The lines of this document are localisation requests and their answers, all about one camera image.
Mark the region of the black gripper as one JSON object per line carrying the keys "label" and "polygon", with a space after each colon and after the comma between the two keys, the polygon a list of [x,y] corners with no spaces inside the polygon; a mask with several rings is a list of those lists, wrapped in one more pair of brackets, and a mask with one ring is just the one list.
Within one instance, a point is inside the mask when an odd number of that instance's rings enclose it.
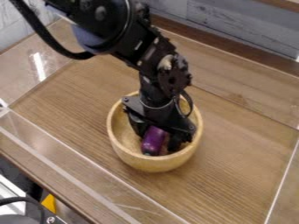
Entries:
{"label": "black gripper", "polygon": [[135,134],[144,138],[149,126],[155,126],[171,134],[167,150],[176,152],[183,143],[192,140],[196,126],[191,118],[177,111],[173,101],[160,108],[151,108],[141,102],[140,95],[124,96],[128,121]]}

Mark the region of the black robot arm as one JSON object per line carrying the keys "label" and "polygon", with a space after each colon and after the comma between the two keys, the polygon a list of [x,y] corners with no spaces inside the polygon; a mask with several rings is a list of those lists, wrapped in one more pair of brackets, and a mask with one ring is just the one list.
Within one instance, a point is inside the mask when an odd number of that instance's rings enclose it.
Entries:
{"label": "black robot arm", "polygon": [[192,84],[188,62],[171,40],[151,23],[149,7],[139,0],[44,0],[72,23],[84,50],[109,54],[139,72],[140,88],[121,99],[144,154],[156,155],[168,134],[168,151],[189,142],[196,126],[180,109],[180,98]]}

